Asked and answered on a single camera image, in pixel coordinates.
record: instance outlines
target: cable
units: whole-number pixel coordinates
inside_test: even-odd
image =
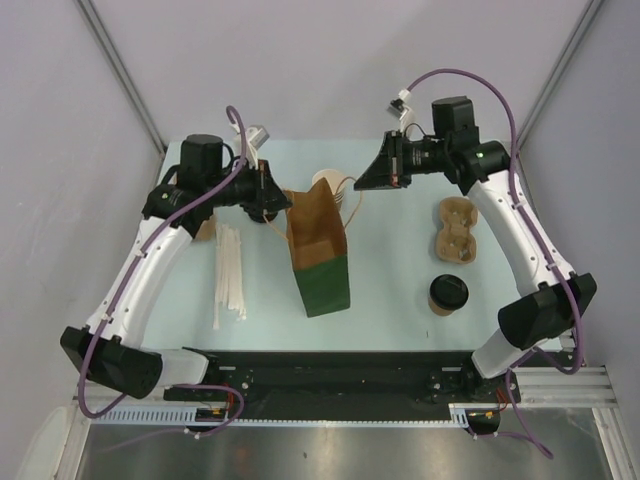
[[[211,189],[204,195],[196,198],[193,202],[185,205],[180,210],[170,215],[165,221],[163,221],[158,226],[158,228],[156,228],[153,231],[153,233],[149,235],[149,238],[142,244],[142,247],[140,248],[142,255],[136,256],[131,261],[129,268],[127,269],[124,276],[122,277],[122,281],[120,282],[120,285],[118,285],[118,288],[116,289],[116,292],[113,295],[113,298],[111,299],[111,302],[107,306],[107,309],[103,316],[103,320],[100,321],[98,328],[96,328],[96,331],[94,332],[93,337],[89,342],[89,346],[87,347],[87,352],[85,353],[84,359],[82,360],[82,366],[80,367],[80,380],[78,382],[78,406],[80,407],[80,411],[82,412],[82,414],[87,418],[99,418],[102,415],[105,415],[106,413],[111,411],[116,405],[118,405],[118,403],[120,403],[122,399],[126,397],[125,394],[122,394],[102,410],[98,412],[92,412],[87,407],[85,387],[86,387],[86,381],[87,381],[87,374],[89,372],[89,364],[91,363],[91,358],[93,356],[93,352],[95,351],[96,345],[98,344],[98,340],[100,339],[100,335],[102,334],[102,332],[104,332],[104,329],[107,327],[111,319],[111,315],[115,311],[116,306],[118,305],[118,302],[120,301],[120,298],[122,297],[122,294],[124,293],[125,288],[129,284],[131,277],[133,277],[133,274],[135,273],[135,270],[138,264],[144,258],[144,254],[148,251],[149,247],[153,244],[153,242],[158,238],[160,233],[165,228],[170,226],[174,221],[176,221],[182,215],[196,208],[198,205],[201,205],[202,203],[206,202],[211,197],[213,197],[218,192],[220,192],[223,188],[225,188],[227,185],[229,185],[233,181],[233,179],[238,175],[238,173],[240,173],[240,170],[242,170],[245,163],[247,162],[247,135],[244,129],[244,123],[242,122],[242,118],[240,117],[240,113],[238,113],[238,110],[236,110],[236,108],[233,107],[232,105],[227,106],[226,113],[229,121],[234,124],[237,124],[240,130],[240,161],[236,164],[236,167],[231,171],[231,173],[229,173],[229,175],[227,175],[213,189]]]
[[[407,138],[409,137],[409,135],[407,135],[407,133],[406,133],[406,132],[407,132],[407,130],[409,129],[409,127],[414,126],[414,125],[415,125],[416,127],[418,127],[418,130],[420,130],[420,131],[422,132],[422,136],[423,136],[423,137],[429,137],[429,136],[430,136],[430,135],[427,135],[427,134],[426,134],[426,132],[425,132],[425,131],[424,131],[424,129],[420,126],[420,124],[419,124],[419,123],[411,122],[411,123],[410,123],[409,125],[407,125],[407,126],[406,126],[406,128],[404,129],[404,132],[405,132],[405,133],[404,133],[404,135],[405,135],[405,137],[407,137]]]
[[[174,387],[175,388],[191,388],[191,389],[197,389],[197,390],[217,390],[217,391],[227,392],[228,394],[232,395],[232,398],[236,398],[236,397],[238,398],[239,400],[238,409],[236,413],[234,413],[230,418],[222,422],[220,425],[213,427],[211,430],[207,430],[206,432],[198,432],[198,433],[192,434],[188,428],[182,428],[182,427],[163,428],[162,430],[156,430],[155,432],[150,432],[144,435],[140,435],[139,437],[132,438],[131,440],[126,440],[116,445],[112,445],[110,447],[100,450],[100,452],[101,453],[112,452],[114,450],[135,445],[136,443],[142,442],[143,440],[148,440],[149,438],[164,435],[166,433],[192,434],[196,440],[203,437],[210,437],[211,435],[215,435],[216,433],[219,433],[222,430],[226,429],[229,425],[231,425],[234,421],[236,421],[244,411],[244,397],[235,388],[231,388],[226,385],[174,385]]]
[[[455,69],[455,68],[439,68],[437,70],[433,70],[431,72],[427,72],[424,75],[422,75],[422,76],[418,77],[417,79],[415,79],[407,87],[407,90],[411,91],[418,84],[420,84],[421,82],[423,82],[427,78],[433,77],[435,75],[439,75],[441,73],[448,73],[448,74],[453,74],[453,75],[461,75],[463,77],[467,77],[467,78],[471,78],[473,80],[476,80],[477,82],[481,83],[482,85],[487,87],[489,90],[491,90],[494,93],[494,95],[496,97],[498,97],[498,100],[500,100],[500,103],[504,107],[504,110],[505,110],[505,112],[507,114],[507,118],[509,120],[509,130],[510,130],[510,135],[511,135],[511,155],[510,155],[511,162],[509,163],[509,194],[511,195],[511,200],[513,201],[514,205],[516,206],[516,210],[518,210],[520,216],[522,217],[522,220],[527,225],[527,228],[529,229],[529,231],[533,235],[534,239],[536,240],[536,243],[538,244],[538,246],[542,250],[542,253],[544,254],[545,260],[548,263],[548,268],[551,269],[551,271],[553,272],[554,276],[556,277],[556,279],[558,280],[558,282],[562,286],[562,289],[564,290],[565,294],[567,295],[567,298],[569,300],[569,304],[571,306],[571,313],[573,314],[573,318],[574,318],[574,322],[575,322],[574,336],[575,336],[575,341],[576,341],[576,355],[575,355],[575,360],[574,360],[573,366],[571,368],[569,368],[569,369],[565,369],[562,365],[560,365],[558,362],[556,362],[555,359],[553,359],[551,357],[551,355],[549,355],[547,352],[545,352],[544,350],[542,350],[541,348],[538,348],[538,347],[534,347],[531,351],[527,352],[522,358],[520,358],[520,360],[518,360],[513,365],[511,365],[511,367],[509,369],[507,369],[507,373],[505,375],[505,383],[506,383],[507,395],[509,396],[509,400],[511,401],[511,404],[513,405],[513,412],[516,414],[516,417],[518,417],[518,420],[520,421],[520,424],[522,425],[522,428],[524,428],[524,430],[527,432],[528,437],[526,437],[525,435],[519,434],[519,433],[510,433],[510,432],[498,434],[499,436],[509,436],[509,437],[513,437],[513,438],[524,438],[527,441],[530,441],[531,443],[533,443],[538,448],[538,450],[540,450],[540,452],[542,452],[542,454],[545,457],[547,457],[549,459],[553,459],[553,453],[547,447],[545,447],[536,438],[536,436],[529,430],[529,426],[528,426],[527,422],[524,420],[524,417],[522,416],[522,413],[520,412],[520,409],[518,408],[516,402],[514,401],[513,393],[511,392],[511,388],[510,388],[510,385],[511,385],[511,374],[512,374],[512,369],[522,365],[525,361],[527,361],[535,353],[541,354],[545,358],[545,360],[547,360],[557,370],[559,370],[560,372],[562,372],[562,373],[564,373],[566,375],[572,375],[572,374],[576,373],[578,370],[580,370],[580,367],[582,366],[582,363],[584,361],[584,342],[583,342],[583,335],[582,335],[582,331],[583,330],[582,330],[582,317],[580,315],[580,309],[578,308],[578,303],[576,301],[576,298],[575,298],[573,292],[571,291],[571,287],[569,287],[569,284],[567,283],[567,281],[562,276],[562,273],[560,272],[560,269],[557,266],[555,266],[555,262],[553,261],[553,255],[549,251],[549,247],[547,246],[546,242],[542,238],[542,234],[538,231],[536,225],[533,223],[533,220],[531,219],[529,214],[523,208],[520,208],[522,206],[522,204],[520,202],[520,199],[518,198],[518,191],[516,189],[516,180],[515,180],[515,178],[516,178],[515,177],[516,176],[516,163],[520,161],[520,152],[518,150],[518,140],[517,140],[515,118],[513,116],[513,111],[511,110],[511,107],[509,106],[507,100],[505,99],[505,97],[500,93],[500,91],[496,87],[494,87],[491,83],[489,83],[484,78],[482,78],[482,77],[480,77],[480,76],[478,76],[478,75],[476,75],[474,73],[468,72],[466,70],[459,70],[459,69]]]

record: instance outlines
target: brown paper bag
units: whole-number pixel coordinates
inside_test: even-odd
[[[308,317],[351,306],[347,237],[326,179],[307,193],[291,192],[287,242],[296,283]]]

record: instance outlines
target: metal frame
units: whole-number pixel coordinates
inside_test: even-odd
[[[111,67],[116,80],[122,87],[124,94],[129,100],[131,107],[142,122],[142,126],[149,136],[149,139],[153,143],[154,147],[158,151],[158,155],[164,160],[164,154],[167,151],[167,145],[162,140],[160,131],[156,127],[149,110],[147,109],[140,92],[135,86],[131,75],[129,74],[127,67],[124,65],[120,53],[116,49],[116,46],[111,40],[111,36],[104,25],[104,22],[100,18],[98,11],[92,0],[74,0],[80,10],[80,14],[87,22],[91,33],[93,34],[98,47],[102,50],[102,53],[107,60],[107,63]]]
[[[82,454],[89,436],[91,420],[85,418],[78,407],[75,407],[73,420],[67,436],[67,442],[60,458],[55,480],[75,480],[80,468]]]
[[[638,466],[633,456],[632,449],[624,423],[618,408],[611,382],[604,367],[583,368],[573,376],[563,375],[552,368],[523,367],[516,370],[520,384],[523,409],[530,408],[590,408],[600,440],[606,453],[609,468],[615,480],[637,479]],[[164,390],[155,389],[143,400],[127,399],[121,406],[113,410],[114,414],[101,420],[94,420],[96,424],[147,424],[147,425],[176,425],[171,415],[153,415],[157,412],[193,411],[198,402],[166,402],[163,400]],[[112,400],[115,392],[96,384],[89,384],[87,399],[90,405],[97,406]],[[449,421],[436,422],[287,422],[287,421],[238,421],[236,426],[261,426],[261,427],[391,427],[391,428],[455,428],[465,427],[465,408],[480,409],[495,408],[495,404],[450,404]],[[131,412],[149,413],[147,420],[142,422],[135,420]],[[74,420],[69,432],[62,459],[56,475],[57,480],[73,480],[78,472],[82,452],[87,440],[91,421],[84,418],[79,410],[76,410]]]
[[[560,80],[562,80],[567,68],[571,64],[571,60],[575,57],[576,52],[584,42],[587,33],[591,30],[591,27],[595,23],[598,14],[601,12],[602,7],[606,2],[607,0],[590,0],[588,5],[582,11],[582,15],[571,31],[567,42],[562,47],[556,63],[553,65],[553,68],[545,80],[540,93],[536,97],[533,107],[527,114],[523,124],[520,126],[520,131],[518,133],[518,146],[520,148],[522,148],[524,143],[527,141],[532,128],[535,126],[542,111],[549,103],[551,96],[560,84]]]
[[[620,409],[594,408],[593,416],[614,480],[638,478],[640,470],[629,448],[630,442]]]

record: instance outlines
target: metal floor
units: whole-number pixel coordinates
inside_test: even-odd
[[[167,434],[108,453],[152,431],[94,425],[81,480],[129,479],[611,479],[589,409],[530,410],[525,416],[555,453],[509,438],[473,441],[459,429],[236,427],[195,441]],[[521,431],[507,412],[501,430]]]

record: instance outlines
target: paper cup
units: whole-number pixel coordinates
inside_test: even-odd
[[[344,191],[347,186],[347,182],[344,182],[346,175],[339,170],[334,170],[332,168],[327,168],[325,170],[320,170],[316,173],[311,179],[311,185],[315,185],[321,178],[326,178],[329,183],[329,188],[331,188],[331,193],[333,193],[333,199],[338,206],[338,210],[342,207],[342,200],[344,199]]]

